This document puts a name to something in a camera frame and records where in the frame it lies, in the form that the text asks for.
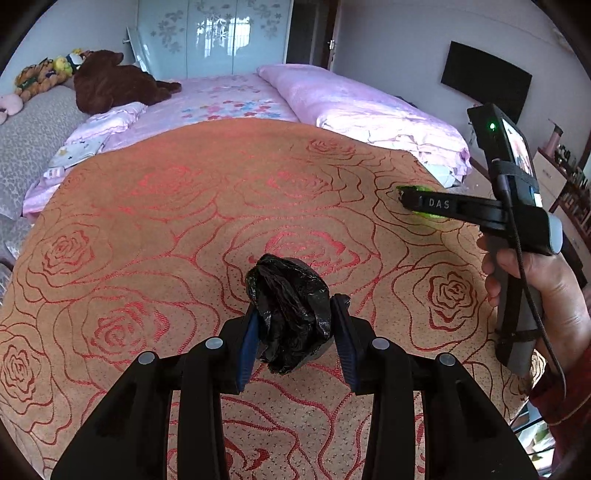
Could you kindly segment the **person's right hand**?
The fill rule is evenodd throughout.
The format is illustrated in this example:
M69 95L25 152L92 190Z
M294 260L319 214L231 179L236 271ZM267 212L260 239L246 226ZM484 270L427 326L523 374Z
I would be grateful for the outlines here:
M487 275L485 288L489 303L496 307L501 285L493 275L495 266L518 278L520 271L515 250L500 249L495 264L493 255L488 253L486 240L481 236L477 245L487 251L482 262L483 272ZM541 294L547 336L560 366L567 373L590 344L590 316L583 292L562 255L525 253L523 267L529 285Z

